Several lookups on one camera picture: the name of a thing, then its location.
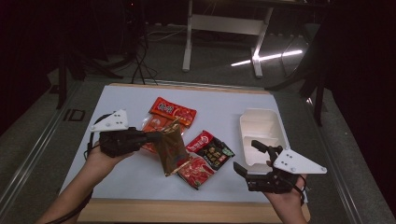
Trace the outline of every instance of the table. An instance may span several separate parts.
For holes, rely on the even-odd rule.
[[[266,15],[263,21],[252,20],[252,19],[237,19],[237,18],[226,18],[211,15],[199,15],[192,13],[192,0],[189,0],[188,8],[188,20],[187,20],[187,41],[186,48],[184,51],[182,70],[184,72],[190,71],[191,63],[191,32],[192,30],[206,30],[206,31],[217,31],[226,33],[235,33],[242,35],[256,35],[257,41],[256,46],[251,49],[251,63],[254,68],[256,78],[262,78],[262,66],[260,61],[259,52],[262,47],[262,41],[264,40],[265,33],[267,31],[270,19],[275,7],[280,8],[293,8],[303,10],[327,10],[332,6],[330,4],[310,4],[299,0],[248,0],[248,1],[237,1],[228,0],[226,2],[236,3],[243,6],[253,7],[267,7]]]
[[[247,107],[271,108],[278,113],[273,96],[266,91],[114,84],[104,88],[89,127],[97,118],[119,107],[127,110],[130,126],[141,127],[159,94],[168,101],[197,109],[196,121],[183,134],[186,144],[205,129],[226,142],[236,156],[199,190],[195,190],[175,175],[164,177],[157,156],[140,150],[118,164],[95,188],[92,200],[81,212],[79,221],[280,222],[266,198],[259,192],[248,191],[245,180],[232,168],[232,161],[244,164],[238,132],[239,117]],[[84,162],[82,153],[90,135],[88,130],[63,188]],[[306,204],[303,211],[309,219]]]

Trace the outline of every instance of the brown foil package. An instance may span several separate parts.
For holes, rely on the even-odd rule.
[[[162,140],[156,142],[154,148],[160,156],[165,176],[169,176],[187,165],[191,161],[191,155],[184,146],[178,119],[165,127],[162,133]]]

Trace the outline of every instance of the person's arm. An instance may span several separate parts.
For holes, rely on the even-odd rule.
[[[299,178],[296,186],[302,188],[304,181]],[[290,193],[274,194],[266,193],[264,195],[268,198],[271,205],[274,207],[276,214],[285,224],[306,224],[306,220],[301,207],[301,195],[293,189]]]
[[[96,146],[91,151],[87,161],[76,177],[52,203],[36,224],[51,222],[76,209],[92,192],[93,188],[113,170],[117,163],[130,157],[132,154],[133,153],[110,158],[101,152],[99,146]],[[77,219],[78,215],[75,215],[64,223],[76,223]]]

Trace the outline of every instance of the white container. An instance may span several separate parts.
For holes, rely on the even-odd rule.
[[[262,153],[251,146],[257,140],[266,146],[290,148],[280,116],[274,110],[248,108],[240,118],[242,143],[250,174],[261,174],[272,171],[266,162],[270,160],[268,153]]]

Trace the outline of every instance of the plastic wrapper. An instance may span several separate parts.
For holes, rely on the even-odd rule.
[[[144,132],[161,131],[164,127],[170,125],[175,119],[178,119],[180,133],[183,134],[187,128],[192,125],[196,110],[177,105],[158,97],[149,111],[149,117],[143,123]],[[156,153],[152,143],[147,143],[142,148]]]
[[[235,154],[211,133],[203,130],[187,146],[193,159],[180,168],[177,174],[191,187],[198,189],[207,179]]]
[[[160,156],[165,176],[169,176],[187,165],[192,157],[184,146],[178,119],[165,127],[162,133],[163,137],[161,141],[154,143],[154,149]]]

